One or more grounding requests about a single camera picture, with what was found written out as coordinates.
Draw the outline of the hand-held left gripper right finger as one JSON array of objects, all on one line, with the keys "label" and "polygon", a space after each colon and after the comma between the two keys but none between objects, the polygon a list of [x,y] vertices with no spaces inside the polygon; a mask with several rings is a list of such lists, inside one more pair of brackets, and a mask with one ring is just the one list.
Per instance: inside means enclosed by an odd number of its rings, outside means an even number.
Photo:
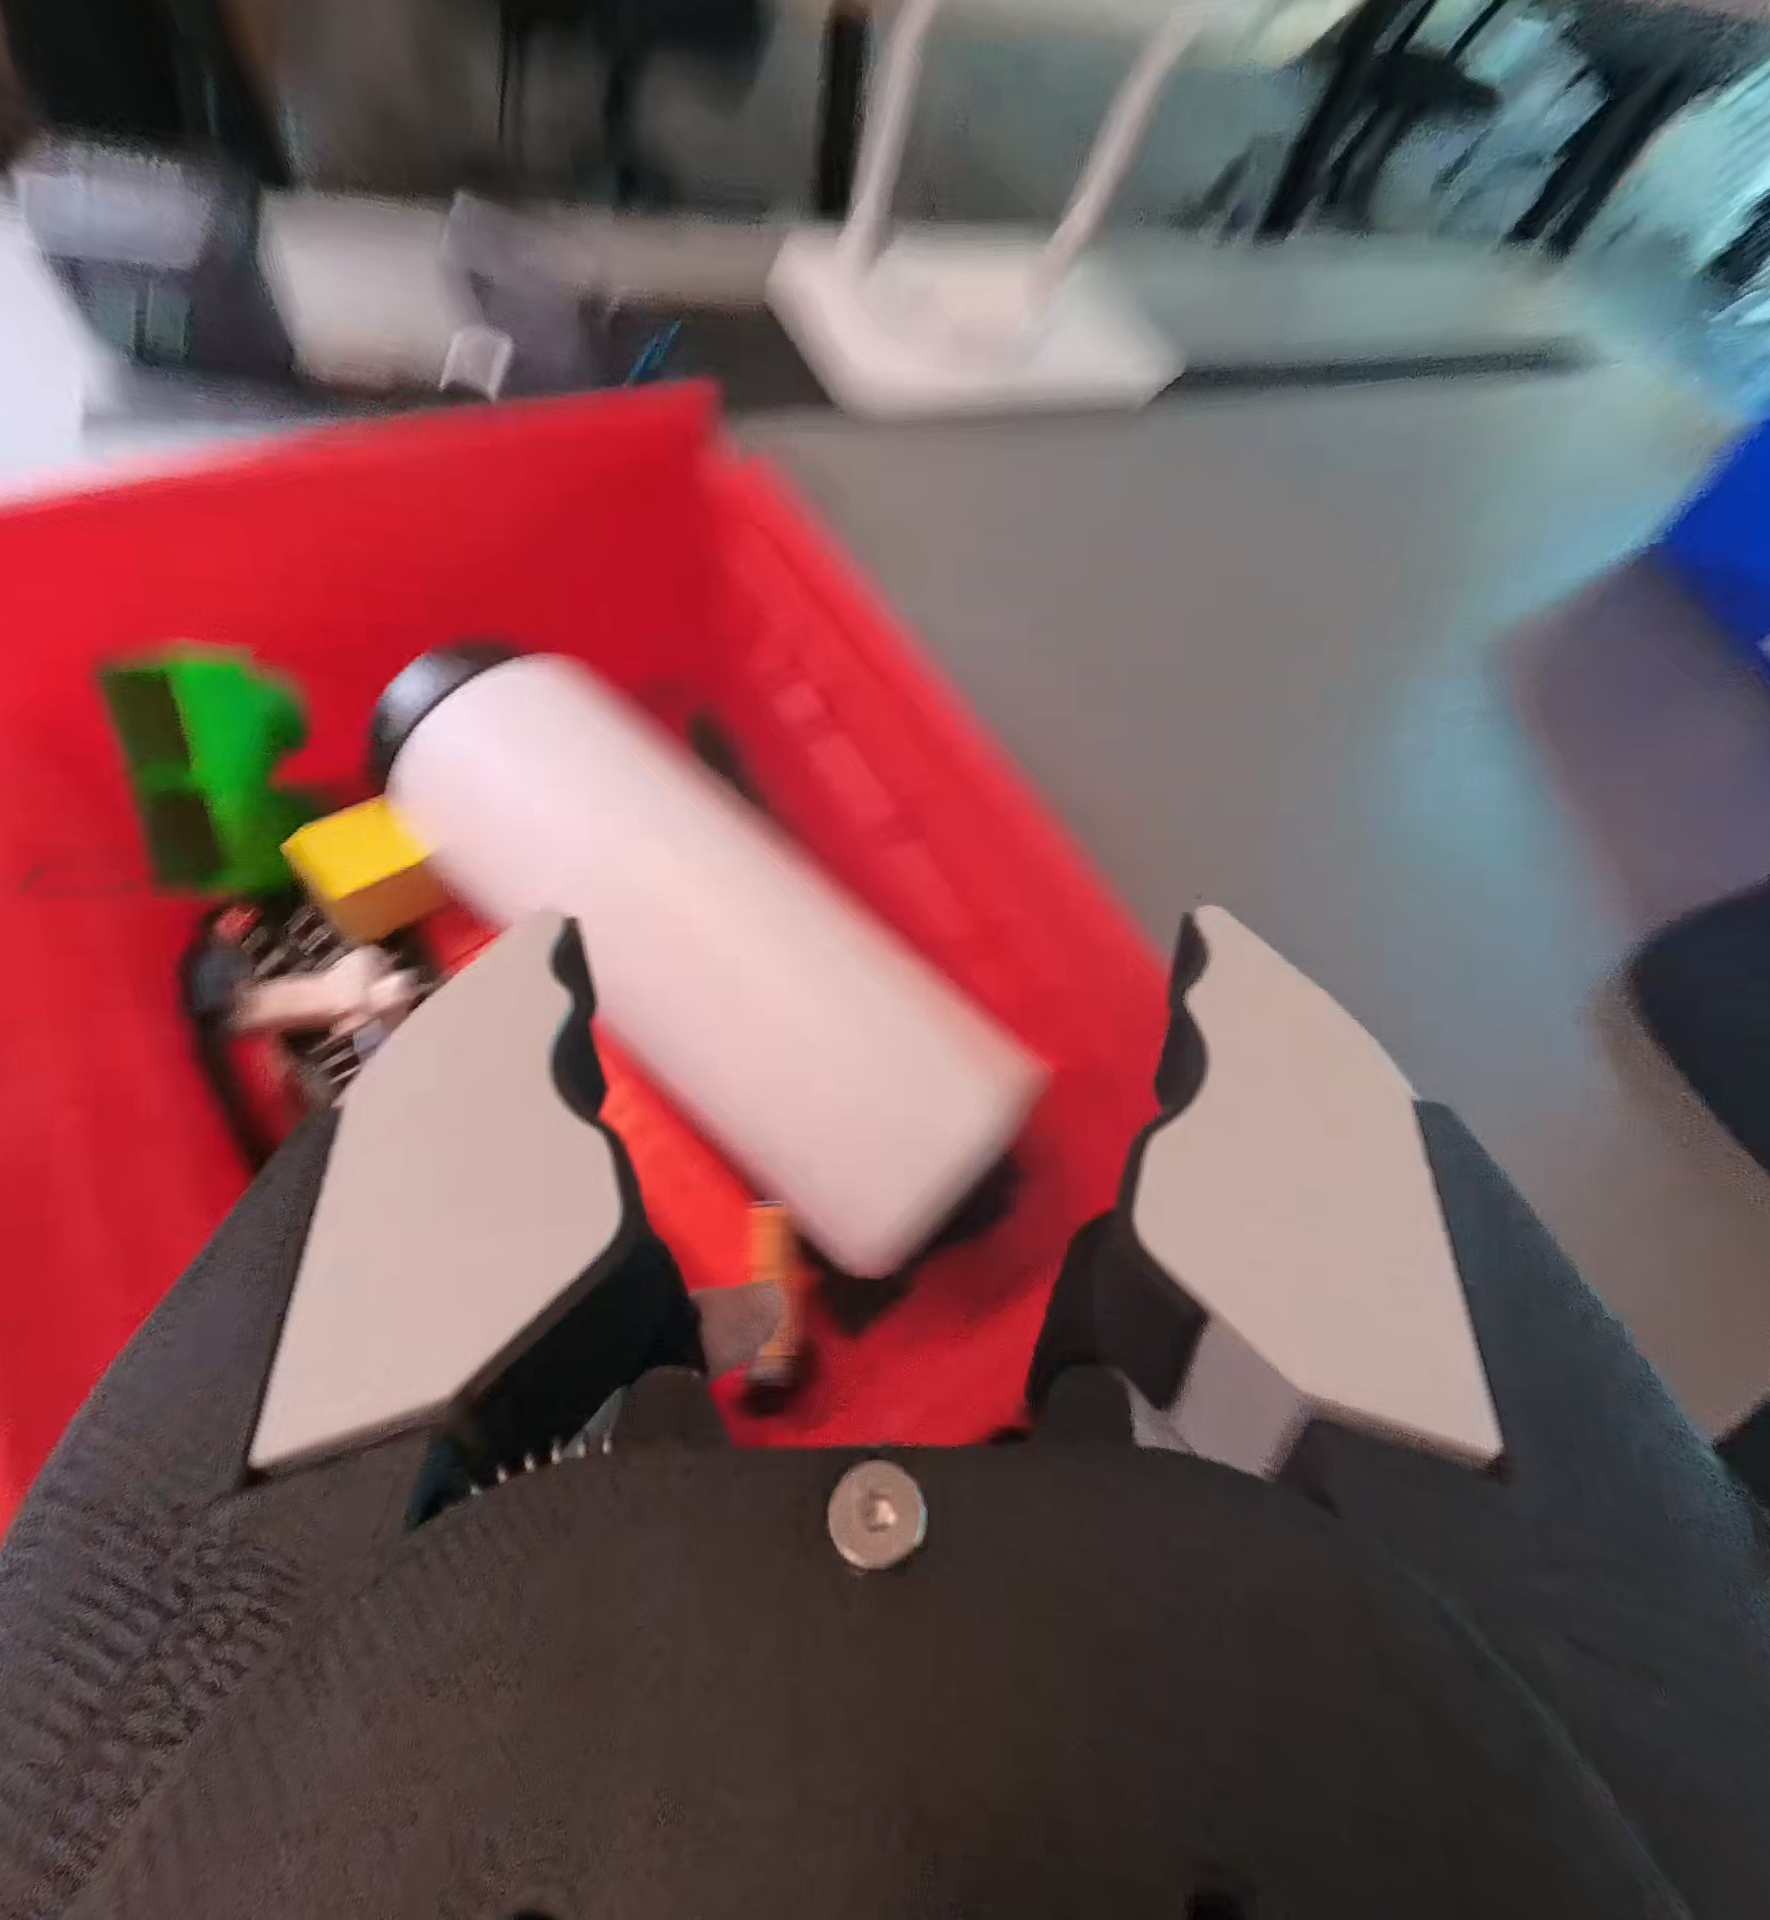
[{"label": "hand-held left gripper right finger", "polygon": [[1425,1150],[1382,1045],[1224,907],[1181,926],[1129,1256],[1181,1310],[1125,1363],[1147,1440],[1279,1479],[1315,1423],[1473,1473],[1505,1451]]}]

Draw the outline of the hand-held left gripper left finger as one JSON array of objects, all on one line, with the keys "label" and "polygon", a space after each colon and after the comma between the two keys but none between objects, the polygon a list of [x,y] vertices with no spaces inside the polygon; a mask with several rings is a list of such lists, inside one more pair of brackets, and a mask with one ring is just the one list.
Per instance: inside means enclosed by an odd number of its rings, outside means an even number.
[{"label": "hand-held left gripper left finger", "polygon": [[520,920],[352,1080],[250,1446],[286,1477],[448,1417],[646,1235],[575,921]]}]

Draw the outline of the red plastic bin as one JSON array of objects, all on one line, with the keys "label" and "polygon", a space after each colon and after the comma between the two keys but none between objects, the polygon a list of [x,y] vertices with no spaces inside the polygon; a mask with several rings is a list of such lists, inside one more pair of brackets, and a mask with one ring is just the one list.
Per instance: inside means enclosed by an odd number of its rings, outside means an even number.
[{"label": "red plastic bin", "polygon": [[703,713],[801,849],[1051,1068],[1010,1212],[868,1331],[825,1327],[747,1447],[1023,1422],[1064,1246],[1155,1109],[1168,958],[698,384],[335,427],[0,509],[0,1542],[111,1361],[250,1183],[178,1018],[199,906],[151,887],[98,694],[197,640],[298,688],[344,800],[372,705],[456,639]]}]

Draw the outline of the white bottle with black cap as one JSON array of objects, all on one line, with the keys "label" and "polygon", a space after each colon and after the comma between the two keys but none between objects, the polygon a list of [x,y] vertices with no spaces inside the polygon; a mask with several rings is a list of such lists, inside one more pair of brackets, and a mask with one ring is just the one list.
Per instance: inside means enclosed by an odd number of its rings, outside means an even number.
[{"label": "white bottle with black cap", "polygon": [[369,766],[474,916],[577,926],[616,1043],[835,1270],[920,1261],[1038,1107],[1026,1045],[585,663],[425,652]]}]

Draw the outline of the white plastic clip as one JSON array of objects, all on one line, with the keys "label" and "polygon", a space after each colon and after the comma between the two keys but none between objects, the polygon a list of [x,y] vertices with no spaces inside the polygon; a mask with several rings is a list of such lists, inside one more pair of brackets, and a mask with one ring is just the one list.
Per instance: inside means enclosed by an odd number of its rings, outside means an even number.
[{"label": "white plastic clip", "polygon": [[416,971],[388,949],[360,947],[321,971],[252,982],[234,997],[227,1027],[236,1035],[323,1032],[344,1041],[397,1027],[422,997]]}]

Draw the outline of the yellow block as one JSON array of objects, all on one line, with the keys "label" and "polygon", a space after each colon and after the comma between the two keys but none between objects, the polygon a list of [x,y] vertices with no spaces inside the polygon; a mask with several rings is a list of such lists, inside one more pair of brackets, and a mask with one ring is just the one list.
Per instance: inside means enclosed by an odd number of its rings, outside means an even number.
[{"label": "yellow block", "polygon": [[385,800],[329,812],[280,853],[304,896],[354,947],[375,947],[435,916],[448,891],[431,854]]}]

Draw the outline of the green plastic block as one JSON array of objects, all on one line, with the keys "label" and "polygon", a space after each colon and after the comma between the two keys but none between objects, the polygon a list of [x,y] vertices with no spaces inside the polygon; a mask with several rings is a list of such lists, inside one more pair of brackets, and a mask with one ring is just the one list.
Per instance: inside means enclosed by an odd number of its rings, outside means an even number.
[{"label": "green plastic block", "polygon": [[298,685],[206,642],[107,661],[97,685],[153,883],[203,900],[292,894],[286,842],[323,813],[280,779],[311,732]]}]

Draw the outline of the white stand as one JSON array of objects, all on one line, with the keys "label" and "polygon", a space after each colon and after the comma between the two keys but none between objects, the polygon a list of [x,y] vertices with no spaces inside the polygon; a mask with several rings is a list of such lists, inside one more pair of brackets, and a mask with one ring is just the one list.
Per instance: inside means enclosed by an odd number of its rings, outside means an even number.
[{"label": "white stand", "polygon": [[1229,14],[1163,8],[1045,242],[896,236],[898,177],[944,11],[898,11],[874,66],[846,216],[788,235],[768,308],[825,394],[857,418],[1138,412],[1177,384],[1186,358],[1088,256],[1166,84]]}]

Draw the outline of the grey label printer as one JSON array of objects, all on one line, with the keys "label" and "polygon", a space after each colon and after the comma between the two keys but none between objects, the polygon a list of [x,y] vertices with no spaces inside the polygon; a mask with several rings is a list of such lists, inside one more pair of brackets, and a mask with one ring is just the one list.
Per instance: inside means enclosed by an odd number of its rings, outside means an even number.
[{"label": "grey label printer", "polygon": [[82,138],[38,141],[9,179],[38,254],[119,358],[167,373],[292,370],[260,266],[256,179]]}]

